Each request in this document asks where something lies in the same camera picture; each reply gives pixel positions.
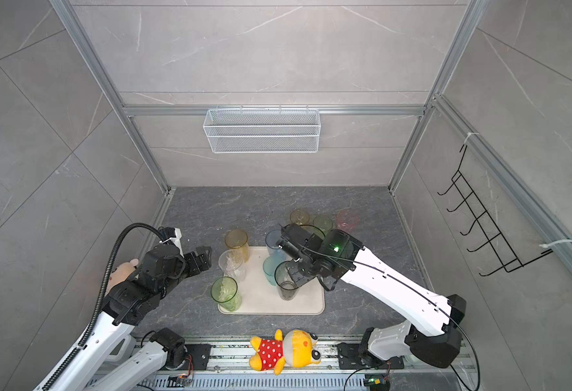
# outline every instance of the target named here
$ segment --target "white wire basket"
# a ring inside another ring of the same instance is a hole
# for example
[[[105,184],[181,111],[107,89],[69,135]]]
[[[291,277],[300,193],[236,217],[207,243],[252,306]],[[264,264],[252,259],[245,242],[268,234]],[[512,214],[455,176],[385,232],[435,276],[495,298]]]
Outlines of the white wire basket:
[[[317,152],[317,109],[234,108],[208,110],[203,122],[214,153]]]

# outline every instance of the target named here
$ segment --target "gray countertop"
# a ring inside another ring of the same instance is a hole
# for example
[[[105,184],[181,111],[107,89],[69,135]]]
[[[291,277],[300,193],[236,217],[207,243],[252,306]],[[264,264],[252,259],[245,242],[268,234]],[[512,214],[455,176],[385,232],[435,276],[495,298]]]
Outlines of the gray countertop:
[[[224,315],[210,297],[210,286],[222,276],[218,257],[227,248],[225,233],[242,228],[251,246],[264,246],[264,236],[289,223],[290,212],[305,208],[310,215],[336,219],[340,209],[352,208],[359,223],[351,234],[388,265],[423,285],[385,187],[202,187],[178,188],[163,225],[181,229],[184,252],[212,246],[212,269],[182,281],[135,329],[136,335],[168,327],[190,335],[273,335],[300,328],[316,334],[360,334],[370,326],[398,324],[403,317],[369,293],[338,282],[325,292],[321,315]]]

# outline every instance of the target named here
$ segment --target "stuffed toy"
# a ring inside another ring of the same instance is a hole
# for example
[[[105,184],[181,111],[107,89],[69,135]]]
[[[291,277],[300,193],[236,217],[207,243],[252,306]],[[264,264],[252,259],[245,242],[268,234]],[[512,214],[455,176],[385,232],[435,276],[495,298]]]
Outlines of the stuffed toy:
[[[317,342],[316,335],[302,330],[292,330],[286,337],[282,336],[281,330],[277,330],[274,340],[253,337],[251,346],[257,353],[249,359],[249,365],[257,371],[272,369],[275,375],[279,375],[284,369],[284,364],[294,368],[319,364],[321,354],[312,349]]]
[[[112,271],[110,274],[110,278],[108,279],[108,288],[106,289],[106,294],[110,292],[113,286],[118,283],[121,283],[129,277],[130,274],[134,270],[136,270],[136,266],[138,266],[138,259],[132,259],[129,262],[121,263],[116,269]]]

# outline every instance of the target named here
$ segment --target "plastic cup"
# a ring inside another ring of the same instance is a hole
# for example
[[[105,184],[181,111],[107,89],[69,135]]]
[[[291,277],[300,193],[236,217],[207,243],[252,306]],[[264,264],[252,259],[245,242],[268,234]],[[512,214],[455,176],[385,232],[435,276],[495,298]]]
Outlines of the plastic cup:
[[[310,214],[305,209],[295,209],[290,213],[290,222],[297,225],[307,224]]]
[[[242,281],[246,277],[246,268],[244,267],[244,259],[242,254],[237,250],[227,250],[218,257],[218,267],[223,273],[234,278],[236,281]]]
[[[358,225],[358,220],[357,213],[352,209],[343,209],[338,212],[337,229],[349,233]]]
[[[249,236],[245,231],[237,228],[227,232],[225,245],[232,250],[240,252],[245,262],[249,261]]]
[[[286,253],[277,244],[282,240],[281,230],[272,230],[266,234],[265,242],[266,249],[270,256],[277,256],[282,259],[282,262],[286,260]]]
[[[243,301],[232,277],[220,277],[212,284],[212,299],[230,312],[239,309]]]
[[[324,233],[328,233],[333,228],[333,221],[329,216],[325,215],[318,215],[314,217],[312,225],[317,227],[319,230],[323,231]]]
[[[275,269],[279,266],[284,260],[275,255],[269,256],[267,259],[264,260],[262,264],[262,269],[264,270],[264,277],[268,280],[268,282],[275,286],[277,283],[275,282]]]
[[[289,301],[295,298],[299,289],[288,273],[287,264],[288,262],[282,262],[275,269],[275,284],[282,300]]]

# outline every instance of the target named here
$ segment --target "cable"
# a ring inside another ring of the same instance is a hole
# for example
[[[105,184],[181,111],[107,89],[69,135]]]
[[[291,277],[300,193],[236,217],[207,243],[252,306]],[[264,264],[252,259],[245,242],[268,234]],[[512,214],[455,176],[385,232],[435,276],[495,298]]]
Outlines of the cable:
[[[99,313],[101,312],[101,308],[103,306],[103,298],[106,296],[106,290],[108,289],[108,280],[110,280],[110,274],[112,274],[112,268],[114,267],[114,262],[116,261],[116,254],[119,252],[119,248],[121,247],[121,243],[123,242],[123,239],[125,239],[125,236],[127,236],[127,234],[134,228],[145,228],[153,232],[155,235],[157,235],[157,237],[160,240],[164,241],[167,239],[164,233],[158,231],[151,225],[145,223],[132,223],[126,226],[123,231],[121,231],[121,234],[114,242],[114,246],[112,246],[112,252],[110,253],[110,258],[108,259],[108,264],[106,265],[106,271],[103,273],[103,280],[101,282],[101,287],[99,287],[99,294],[97,295],[97,301],[95,302],[94,305],[93,316],[91,317],[90,322],[86,326],[86,330],[84,330],[82,337],[79,339],[78,346],[76,348],[73,348],[73,350],[71,350],[71,353],[69,353],[69,355],[66,356],[62,364],[60,364],[57,367],[57,369],[49,377],[45,385],[42,386],[42,389],[44,391],[48,391],[51,388],[51,386],[55,383],[57,378],[59,378],[60,375],[62,375],[62,372],[69,366],[71,361],[73,361],[73,358],[75,358],[75,356],[77,356],[78,353],[81,350],[83,350],[84,347],[86,346],[86,342],[93,333],[94,326],[95,324],[97,324],[97,319],[99,318]]]
[[[144,339],[147,338],[147,337],[149,337],[149,334],[152,334],[152,333],[155,333],[155,332],[156,332],[155,330],[151,330],[150,332],[148,332],[147,334],[145,334],[145,335],[142,337],[142,340],[140,341],[140,347],[143,347],[143,346],[144,346]]]
[[[354,374],[358,373],[359,371],[365,370],[365,369],[373,369],[373,368],[360,368],[360,369],[356,369],[353,372],[351,372],[351,374],[346,378],[344,386],[342,386],[342,391],[346,390],[346,383],[349,381],[349,379],[351,379],[351,376],[353,376]]]
[[[388,376],[390,376],[390,360],[386,361],[388,363],[388,371],[386,371],[386,375],[384,376],[384,380],[388,380]]]
[[[147,385],[142,385],[142,384],[136,384],[136,385],[137,385],[138,387],[145,387],[145,388],[147,388],[148,390],[151,390],[151,391],[156,391],[156,390],[154,390],[153,388],[151,388],[151,387],[149,387],[149,386],[147,386]]]
[[[462,378],[460,378],[460,375],[457,373],[457,371],[455,370],[455,368],[453,367],[453,365],[449,365],[449,366],[451,367],[451,369],[453,370],[453,372],[455,372],[455,375],[457,376],[457,379],[460,381],[460,383],[462,383],[462,385],[463,385],[468,391],[477,391],[477,390],[479,389],[479,385],[481,384],[481,370],[480,370],[480,368],[479,368],[479,359],[477,358],[477,351],[475,351],[475,347],[473,346],[473,343],[470,341],[469,336],[466,334],[466,332],[463,330],[463,328],[462,328],[459,324],[457,324],[457,322],[454,321],[453,318],[452,318],[449,314],[447,314],[443,309],[441,309],[440,307],[438,307],[438,304],[436,304],[436,303],[434,303],[433,301],[429,300],[425,295],[423,295],[423,294],[420,293],[419,291],[415,290],[415,289],[412,288],[411,286],[407,285],[405,282],[401,281],[400,279],[395,278],[395,277],[392,277],[390,274],[386,273],[384,270],[380,270],[380,269],[377,269],[376,267],[371,266],[371,265],[368,265],[368,264],[366,264],[366,263],[357,262],[357,261],[350,260],[350,259],[347,259],[347,258],[340,258],[339,256],[333,256],[333,255],[327,255],[327,254],[319,253],[319,252],[316,252],[316,251],[314,251],[313,249],[308,248],[308,247],[306,247],[306,246],[303,246],[303,248],[305,248],[306,250],[308,250],[308,251],[310,251],[310,252],[313,252],[314,254],[323,255],[323,256],[326,256],[326,257],[328,257],[328,258],[333,258],[333,259],[336,259],[336,260],[343,260],[343,261],[347,261],[347,262],[356,263],[356,264],[358,264],[358,265],[363,265],[363,266],[369,267],[369,268],[371,268],[371,269],[377,270],[377,271],[379,271],[381,274],[383,274],[383,275],[385,275],[385,276],[387,276],[387,277],[390,277],[390,278],[392,278],[393,280],[395,280],[396,282],[399,282],[399,283],[401,283],[402,285],[406,286],[407,288],[411,289],[414,293],[418,294],[419,296],[421,296],[422,298],[424,298],[426,301],[428,301],[431,305],[433,305],[434,307],[436,307],[440,312],[442,312],[443,315],[445,315],[451,322],[453,322],[453,323],[455,324],[455,326],[458,328],[458,330],[460,330],[460,332],[461,332],[461,333],[464,335],[464,337],[466,338],[466,342],[469,343],[470,348],[472,349],[473,354],[475,355],[475,368],[477,369],[477,387],[475,387],[474,390],[471,390],[469,387],[466,386],[466,383],[464,383],[464,381],[462,380]]]

